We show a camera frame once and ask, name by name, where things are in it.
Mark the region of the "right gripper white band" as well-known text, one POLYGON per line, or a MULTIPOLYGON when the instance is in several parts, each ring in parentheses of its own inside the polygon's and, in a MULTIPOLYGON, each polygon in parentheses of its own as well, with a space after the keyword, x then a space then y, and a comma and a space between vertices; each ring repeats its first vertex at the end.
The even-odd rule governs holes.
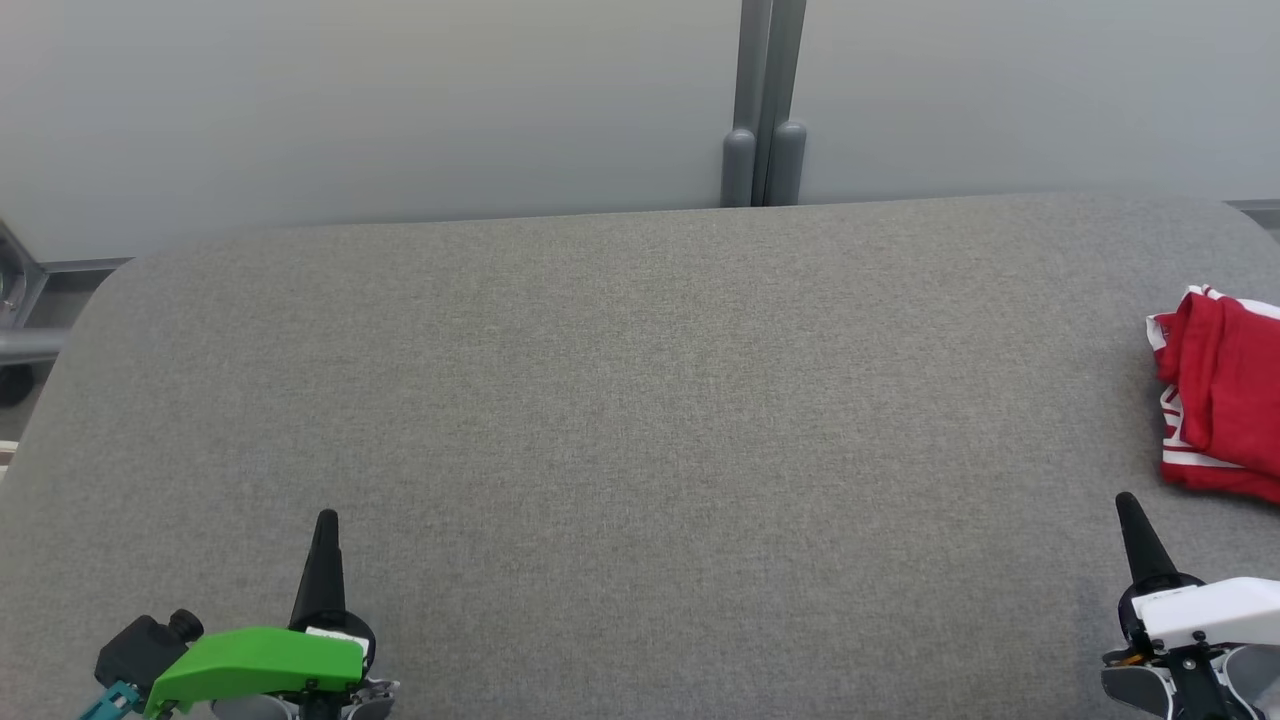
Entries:
POLYGON ((1144 637, 1153 651, 1226 644, 1279 644, 1279 582, 1238 577, 1204 585, 1156 591, 1181 584, 1180 571, 1132 492, 1115 497, 1123 544, 1137 593, 1125 593, 1117 610, 1130 644, 1144 637))

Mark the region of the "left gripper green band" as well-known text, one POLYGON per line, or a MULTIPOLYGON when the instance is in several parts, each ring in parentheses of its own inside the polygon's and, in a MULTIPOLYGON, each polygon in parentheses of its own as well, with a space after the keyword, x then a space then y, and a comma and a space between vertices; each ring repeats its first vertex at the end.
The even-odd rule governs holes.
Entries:
POLYGON ((247 626, 205 635, 164 670, 143 707, 146 719, 195 705, 250 696, 343 696, 361 684, 376 642, 346 626, 346 580, 335 510, 315 521, 289 629, 247 626), (326 629, 294 632, 323 607, 326 629))

